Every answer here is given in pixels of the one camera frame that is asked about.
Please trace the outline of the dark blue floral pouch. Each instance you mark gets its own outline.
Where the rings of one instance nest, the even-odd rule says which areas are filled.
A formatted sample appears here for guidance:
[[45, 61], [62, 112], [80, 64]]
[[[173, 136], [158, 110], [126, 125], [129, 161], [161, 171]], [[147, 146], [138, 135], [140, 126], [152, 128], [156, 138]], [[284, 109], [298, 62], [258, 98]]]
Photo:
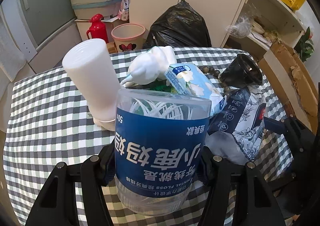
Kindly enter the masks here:
[[237, 165], [254, 162], [264, 135], [265, 110], [261, 90], [252, 86], [236, 90], [210, 120], [205, 146]]

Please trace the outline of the clear dental floss jar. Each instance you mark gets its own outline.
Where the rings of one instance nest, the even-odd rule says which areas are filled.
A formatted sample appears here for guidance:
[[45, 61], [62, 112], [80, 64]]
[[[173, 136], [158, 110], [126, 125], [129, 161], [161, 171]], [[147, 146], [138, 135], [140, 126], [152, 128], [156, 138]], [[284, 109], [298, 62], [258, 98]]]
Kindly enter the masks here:
[[204, 147], [211, 104], [168, 92], [118, 91], [115, 183], [127, 208], [163, 216], [181, 207]]

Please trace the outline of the white plush toy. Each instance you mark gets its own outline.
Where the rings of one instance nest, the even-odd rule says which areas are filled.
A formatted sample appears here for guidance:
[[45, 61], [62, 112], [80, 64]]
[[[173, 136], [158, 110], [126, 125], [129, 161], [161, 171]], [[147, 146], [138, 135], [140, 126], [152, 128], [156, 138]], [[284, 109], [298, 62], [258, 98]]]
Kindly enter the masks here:
[[128, 75], [121, 85], [128, 87], [132, 84], [146, 85], [156, 79], [166, 79], [164, 73], [169, 65], [176, 64], [176, 56], [171, 46], [152, 47], [142, 52], [130, 64]]

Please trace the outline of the cardboard box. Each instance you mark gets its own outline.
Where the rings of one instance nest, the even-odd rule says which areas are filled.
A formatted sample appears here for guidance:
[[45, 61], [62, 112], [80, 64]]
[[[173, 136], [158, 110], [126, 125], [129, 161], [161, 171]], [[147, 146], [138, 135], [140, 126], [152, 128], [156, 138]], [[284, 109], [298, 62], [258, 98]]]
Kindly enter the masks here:
[[258, 62], [288, 116], [297, 117], [313, 133], [318, 128], [318, 90], [296, 51], [274, 41]]

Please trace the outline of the checkered tablecloth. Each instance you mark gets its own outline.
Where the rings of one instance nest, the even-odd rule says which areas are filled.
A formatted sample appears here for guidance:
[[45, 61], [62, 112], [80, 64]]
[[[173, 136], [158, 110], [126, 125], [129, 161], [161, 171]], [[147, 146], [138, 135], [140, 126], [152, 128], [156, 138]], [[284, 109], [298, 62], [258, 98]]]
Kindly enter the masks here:
[[[178, 62], [212, 66], [223, 72], [237, 54], [235, 49], [175, 48]], [[285, 119], [285, 110], [263, 75], [266, 116]], [[49, 174], [58, 162], [82, 163], [98, 154], [113, 139], [114, 132], [93, 123], [87, 102], [62, 67], [15, 83], [6, 131], [3, 161], [11, 205], [20, 225], [27, 217]], [[265, 132], [255, 164], [265, 180], [276, 179], [293, 157], [283, 136]], [[208, 188], [194, 181], [191, 192], [176, 212], [146, 217], [125, 208], [114, 182], [103, 188], [114, 225], [197, 225], [208, 196]]]

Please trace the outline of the blue tissue pack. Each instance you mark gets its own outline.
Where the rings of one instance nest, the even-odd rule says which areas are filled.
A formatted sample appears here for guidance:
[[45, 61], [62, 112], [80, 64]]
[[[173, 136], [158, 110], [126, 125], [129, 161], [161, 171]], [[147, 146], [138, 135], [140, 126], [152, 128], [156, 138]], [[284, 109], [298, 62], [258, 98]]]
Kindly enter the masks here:
[[221, 95], [195, 64], [171, 64], [164, 75], [177, 93], [210, 99], [212, 102], [211, 117], [220, 113], [226, 106], [226, 96]]

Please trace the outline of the clear plastic bag on shelf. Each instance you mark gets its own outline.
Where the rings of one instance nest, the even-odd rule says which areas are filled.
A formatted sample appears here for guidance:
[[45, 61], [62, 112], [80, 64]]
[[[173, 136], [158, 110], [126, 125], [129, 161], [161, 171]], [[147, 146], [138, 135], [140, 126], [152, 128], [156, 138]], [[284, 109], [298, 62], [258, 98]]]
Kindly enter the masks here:
[[254, 19], [251, 16], [240, 15], [236, 20], [235, 24], [229, 25], [226, 31], [233, 37], [245, 38], [252, 31], [252, 24]]

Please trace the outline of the white open shelf unit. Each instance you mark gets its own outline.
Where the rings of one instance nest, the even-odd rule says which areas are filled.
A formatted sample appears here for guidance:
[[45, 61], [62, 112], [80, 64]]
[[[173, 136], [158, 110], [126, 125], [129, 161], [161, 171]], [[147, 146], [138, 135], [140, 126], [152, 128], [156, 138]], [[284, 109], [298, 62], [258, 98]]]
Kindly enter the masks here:
[[[295, 47], [306, 27], [299, 18], [281, 0], [246, 0], [246, 4], [253, 4], [258, 12], [255, 21], [266, 31], [275, 31], [278, 37], [290, 47]], [[244, 50], [259, 61], [269, 50], [271, 43], [259, 35], [251, 32], [245, 38], [229, 36], [225, 47]]]

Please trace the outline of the black garbage bag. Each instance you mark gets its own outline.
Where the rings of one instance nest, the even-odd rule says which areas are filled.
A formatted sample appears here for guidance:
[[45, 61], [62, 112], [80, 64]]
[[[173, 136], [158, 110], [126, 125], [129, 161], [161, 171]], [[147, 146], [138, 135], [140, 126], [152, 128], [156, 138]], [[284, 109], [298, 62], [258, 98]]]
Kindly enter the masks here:
[[188, 2], [171, 6], [151, 25], [143, 49], [212, 46], [204, 18]]

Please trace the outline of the white plastic bottle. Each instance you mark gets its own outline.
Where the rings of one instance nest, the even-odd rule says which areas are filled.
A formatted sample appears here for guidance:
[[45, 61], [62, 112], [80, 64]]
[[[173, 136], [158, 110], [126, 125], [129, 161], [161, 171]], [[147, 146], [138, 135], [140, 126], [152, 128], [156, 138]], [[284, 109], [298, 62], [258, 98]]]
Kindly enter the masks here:
[[64, 56], [62, 66], [87, 101], [94, 123], [115, 131], [117, 93], [121, 85], [106, 42], [94, 38], [79, 43]]

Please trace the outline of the white hanging towel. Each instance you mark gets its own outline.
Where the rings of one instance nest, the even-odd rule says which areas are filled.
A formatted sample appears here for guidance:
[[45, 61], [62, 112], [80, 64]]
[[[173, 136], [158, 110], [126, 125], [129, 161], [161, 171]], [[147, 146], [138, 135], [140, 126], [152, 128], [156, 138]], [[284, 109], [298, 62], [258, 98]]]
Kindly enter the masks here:
[[7, 31], [5, 22], [1, 18], [1, 70], [13, 82], [19, 71], [25, 66], [26, 59], [16, 47], [11, 35]]

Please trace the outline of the pink Minnie waste bin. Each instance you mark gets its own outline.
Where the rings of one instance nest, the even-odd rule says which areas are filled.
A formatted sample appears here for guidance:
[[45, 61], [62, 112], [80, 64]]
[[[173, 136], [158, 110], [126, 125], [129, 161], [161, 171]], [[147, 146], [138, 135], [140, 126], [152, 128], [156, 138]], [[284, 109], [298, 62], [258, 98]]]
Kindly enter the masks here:
[[145, 28], [140, 24], [125, 23], [111, 31], [116, 49], [120, 52], [140, 50], [143, 46]]

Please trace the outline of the red thermos jug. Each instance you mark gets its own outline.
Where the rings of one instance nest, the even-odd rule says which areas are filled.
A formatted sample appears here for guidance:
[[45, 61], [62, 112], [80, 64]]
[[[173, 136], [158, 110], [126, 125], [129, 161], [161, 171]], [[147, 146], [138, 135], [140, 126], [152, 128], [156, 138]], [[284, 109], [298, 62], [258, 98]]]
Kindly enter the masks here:
[[100, 38], [104, 40], [106, 43], [109, 42], [106, 25], [105, 23], [102, 22], [103, 19], [104, 17], [102, 14], [96, 14], [91, 18], [90, 20], [91, 26], [86, 31], [86, 36], [88, 39]]

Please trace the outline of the pink patterned bag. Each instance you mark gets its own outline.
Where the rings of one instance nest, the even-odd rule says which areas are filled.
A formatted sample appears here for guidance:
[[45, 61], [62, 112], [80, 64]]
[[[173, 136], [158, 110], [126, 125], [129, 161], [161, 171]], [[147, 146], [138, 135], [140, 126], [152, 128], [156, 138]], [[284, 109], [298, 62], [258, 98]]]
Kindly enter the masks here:
[[122, 0], [120, 9], [118, 11], [118, 19], [121, 21], [128, 21], [129, 20], [129, 7], [130, 7], [130, 0]]

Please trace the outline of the frosted glass door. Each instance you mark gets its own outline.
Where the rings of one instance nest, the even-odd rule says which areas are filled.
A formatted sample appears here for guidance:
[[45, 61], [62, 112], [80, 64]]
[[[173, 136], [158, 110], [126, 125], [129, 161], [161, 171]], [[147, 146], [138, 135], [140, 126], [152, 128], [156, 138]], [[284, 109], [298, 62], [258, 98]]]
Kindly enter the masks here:
[[71, 0], [21, 0], [21, 6], [30, 32], [38, 45], [75, 18]]

